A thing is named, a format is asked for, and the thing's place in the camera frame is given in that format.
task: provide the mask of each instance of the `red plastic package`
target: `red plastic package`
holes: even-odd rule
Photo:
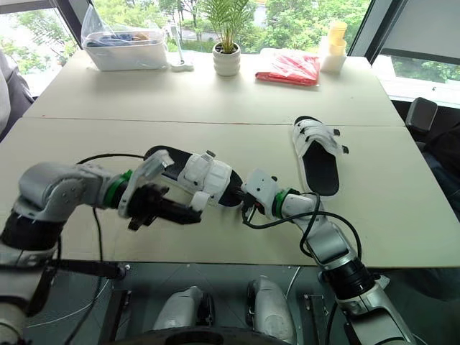
[[[263,49],[262,65],[256,72],[261,81],[315,86],[319,77],[319,57],[300,50]]]

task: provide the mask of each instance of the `white slipper strap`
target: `white slipper strap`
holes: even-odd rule
[[[190,193],[209,194],[209,203],[217,205],[230,183],[231,166],[208,153],[193,154],[179,173],[178,183]]]
[[[293,128],[293,143],[299,158],[307,152],[312,142],[318,142],[331,155],[342,153],[342,148],[334,139],[334,131],[315,120],[302,120]]]

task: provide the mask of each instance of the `potted plant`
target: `potted plant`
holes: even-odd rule
[[[248,0],[205,0],[202,10],[213,25],[219,43],[214,45],[214,69],[223,76],[239,71],[241,49],[235,38],[243,25],[252,17]]]

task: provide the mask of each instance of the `black cable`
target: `black cable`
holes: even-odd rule
[[[132,155],[130,153],[103,153],[101,155],[95,155],[95,156],[85,158],[84,160],[81,160],[77,164],[83,164],[83,163],[89,162],[90,160],[97,160],[99,158],[107,158],[107,157],[134,157],[134,158],[140,158],[142,160],[144,159],[144,156]]]
[[[302,238],[300,239],[299,247],[300,247],[300,251],[302,253],[304,253],[307,257],[313,257],[311,255],[311,248],[310,248],[310,246],[309,246],[309,244],[307,242],[307,236],[309,235],[309,233],[311,231],[311,228],[313,228],[313,225],[314,225],[315,220],[316,220],[316,216],[318,215],[319,206],[321,204],[321,197],[319,196],[319,194],[317,192],[305,193],[305,194],[313,194],[316,197],[316,202],[315,202],[315,208],[313,210],[313,214],[311,215],[310,221],[308,222],[307,229],[305,230],[305,232],[302,235]],[[303,246],[304,244],[307,245],[307,248],[308,248],[308,250],[310,252],[305,250],[305,248]]]
[[[83,164],[83,163],[89,162],[91,160],[97,160],[99,158],[106,158],[106,157],[134,157],[134,158],[144,159],[144,156],[132,155],[132,154],[129,154],[129,153],[103,153],[101,155],[95,155],[95,156],[87,157],[84,160],[81,160],[80,162],[78,162],[77,164]],[[96,222],[96,226],[97,226],[97,229],[98,229],[99,262],[102,264],[104,262],[104,252],[103,252],[103,249],[102,249],[102,230],[101,230],[101,222],[99,221],[99,217],[98,217],[98,214],[96,212],[96,207],[93,207],[93,216],[94,216],[94,220]],[[61,248],[62,248],[62,243],[61,243],[61,240],[59,238],[58,243],[57,243],[58,260],[60,259],[61,250],[62,250]],[[75,338],[75,336],[77,335],[78,331],[80,330],[81,326],[85,323],[86,319],[89,317],[89,314],[91,313],[91,311],[93,310],[94,305],[96,304],[98,294],[100,293],[100,290],[101,290],[101,286],[102,286],[102,277],[98,277],[98,283],[97,283],[96,289],[94,290],[94,296],[93,296],[93,299],[91,300],[91,304],[86,309],[86,312],[83,314],[83,316],[81,317],[81,319],[79,320],[79,322],[77,323],[75,328],[73,329],[72,333],[69,335],[69,337],[65,341],[65,345],[68,345],[68,344],[71,343],[71,341]]]
[[[331,314],[328,318],[328,325],[326,326],[326,339],[324,341],[325,345],[329,345],[331,343],[331,331],[332,331],[332,323],[334,322],[334,315],[337,311],[337,302],[333,303]]]
[[[96,212],[95,207],[93,207],[93,215],[94,215],[94,220],[96,221],[96,225],[97,225],[97,229],[98,229],[99,261],[100,261],[100,263],[103,263],[104,262],[104,253],[103,253],[103,250],[102,250],[102,230],[101,230],[101,223],[99,221],[99,217],[98,217],[98,214]],[[81,319],[77,323],[77,326],[75,326],[75,328],[73,329],[72,333],[69,335],[69,337],[65,341],[65,343],[64,343],[65,345],[68,345],[68,344],[71,343],[73,338],[75,338],[75,336],[77,335],[78,331],[80,330],[81,326],[84,324],[86,319],[89,317],[89,314],[91,313],[91,311],[93,310],[94,305],[96,304],[98,294],[99,294],[99,292],[101,290],[101,285],[102,285],[102,277],[98,277],[98,284],[96,286],[96,289],[94,290],[93,300],[91,301],[91,304],[86,309],[85,313],[83,314],[83,316],[81,317]]]
[[[313,213],[314,213],[314,211],[299,213],[299,214],[295,214],[294,216],[290,216],[290,217],[287,217],[287,218],[280,219],[278,221],[273,221],[272,223],[267,223],[267,224],[262,224],[262,225],[251,224],[250,222],[247,221],[246,215],[243,214],[243,224],[247,225],[248,227],[253,228],[253,229],[267,229],[267,228],[271,228],[272,226],[283,224],[283,223],[285,223],[287,221],[293,221],[294,219],[299,219],[299,218],[306,217],[306,216],[312,216]],[[358,258],[361,259],[361,257],[362,257],[361,239],[359,238],[358,231],[354,228],[354,226],[349,221],[347,221],[344,217],[342,217],[342,216],[340,216],[338,214],[332,213],[332,212],[318,211],[318,212],[316,212],[316,215],[318,215],[318,216],[330,216],[332,218],[335,218],[335,219],[338,219],[338,220],[344,222],[350,228],[351,232],[354,235],[354,238],[356,240]]]
[[[54,272],[52,273],[53,277],[56,275],[56,273],[58,273],[59,264],[60,264],[60,260],[61,260],[62,256],[63,256],[63,241],[61,239],[61,236],[59,235],[59,237],[57,238],[56,265],[55,265],[55,268],[54,268]]]

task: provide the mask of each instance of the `plastic storage box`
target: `plastic storage box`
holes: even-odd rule
[[[135,35],[135,31],[114,32],[115,35]],[[158,31],[142,30],[148,40],[133,41],[129,45],[110,47],[89,47],[88,42],[97,41],[107,35],[93,32],[86,37],[83,49],[89,54],[99,70],[144,70],[167,67],[167,46],[164,34]]]

